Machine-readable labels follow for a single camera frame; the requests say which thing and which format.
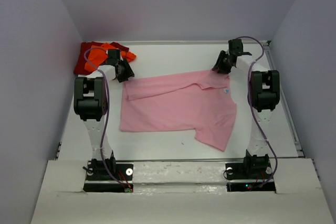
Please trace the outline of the pink t shirt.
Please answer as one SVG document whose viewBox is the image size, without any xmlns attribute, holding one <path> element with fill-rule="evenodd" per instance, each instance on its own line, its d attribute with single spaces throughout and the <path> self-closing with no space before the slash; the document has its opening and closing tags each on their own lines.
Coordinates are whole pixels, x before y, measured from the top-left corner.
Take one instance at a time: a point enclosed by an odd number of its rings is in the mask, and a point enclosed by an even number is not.
<svg viewBox="0 0 336 224">
<path fill-rule="evenodd" d="M 120 130 L 194 130 L 196 140 L 224 151 L 236 115 L 229 75 L 211 70 L 186 72 L 127 81 L 122 91 Z"/>
</svg>

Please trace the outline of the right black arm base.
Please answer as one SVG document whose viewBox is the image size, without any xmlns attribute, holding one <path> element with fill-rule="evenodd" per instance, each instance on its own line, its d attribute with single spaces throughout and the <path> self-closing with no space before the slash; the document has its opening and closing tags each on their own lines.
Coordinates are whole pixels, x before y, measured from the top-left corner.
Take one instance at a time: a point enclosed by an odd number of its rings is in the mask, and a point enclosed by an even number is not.
<svg viewBox="0 0 336 224">
<path fill-rule="evenodd" d="M 273 170 L 271 163 L 261 168 L 253 168 L 247 172 L 243 162 L 230 162 L 225 164 L 223 177 L 226 179 L 226 189 L 229 193 L 246 193 L 258 191 L 276 192 L 274 179 L 271 178 Z"/>
</svg>

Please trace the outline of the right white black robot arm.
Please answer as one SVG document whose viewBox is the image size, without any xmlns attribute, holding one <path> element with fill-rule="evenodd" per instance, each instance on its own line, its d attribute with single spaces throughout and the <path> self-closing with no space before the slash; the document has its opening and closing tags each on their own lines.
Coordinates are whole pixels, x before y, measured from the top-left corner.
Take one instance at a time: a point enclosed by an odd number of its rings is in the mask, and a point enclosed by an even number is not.
<svg viewBox="0 0 336 224">
<path fill-rule="evenodd" d="M 253 122 L 246 154 L 240 163 L 228 163 L 223 172 L 227 180 L 261 178 L 269 182 L 277 167 L 272 167 L 270 155 L 275 151 L 266 135 L 272 112 L 280 101 L 280 74 L 259 64 L 262 58 L 253 58 L 244 50 L 243 37 L 228 41 L 228 50 L 221 51 L 213 67 L 217 73 L 230 73 L 233 67 L 247 76 L 247 102 Z"/>
</svg>

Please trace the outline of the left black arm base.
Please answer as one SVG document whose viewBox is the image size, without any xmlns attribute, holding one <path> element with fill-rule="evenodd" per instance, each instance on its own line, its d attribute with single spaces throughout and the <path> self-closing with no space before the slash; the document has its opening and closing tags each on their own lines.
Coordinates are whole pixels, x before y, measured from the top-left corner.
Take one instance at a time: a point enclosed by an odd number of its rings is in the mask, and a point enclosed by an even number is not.
<svg viewBox="0 0 336 224">
<path fill-rule="evenodd" d="M 86 172 L 83 190 L 87 193 L 132 193 L 134 165 L 131 163 L 117 163 L 115 172 L 106 171 L 102 162 L 95 166 L 88 162 L 83 169 Z"/>
</svg>

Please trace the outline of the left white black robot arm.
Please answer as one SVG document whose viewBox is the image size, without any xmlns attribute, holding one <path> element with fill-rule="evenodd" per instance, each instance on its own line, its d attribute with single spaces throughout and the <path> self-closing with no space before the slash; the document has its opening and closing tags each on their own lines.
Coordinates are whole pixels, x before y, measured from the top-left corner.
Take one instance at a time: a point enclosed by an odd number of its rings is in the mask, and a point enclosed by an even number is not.
<svg viewBox="0 0 336 224">
<path fill-rule="evenodd" d="M 84 170 L 94 180 L 108 179 L 124 185 L 124 181 L 116 178 L 119 171 L 106 133 L 110 111 L 108 83 L 114 79 L 119 83 L 128 81 L 134 72 L 122 58 L 120 49 L 90 48 L 84 59 L 93 72 L 75 78 L 73 93 L 74 112 L 86 127 L 92 148 L 91 161 Z"/>
</svg>

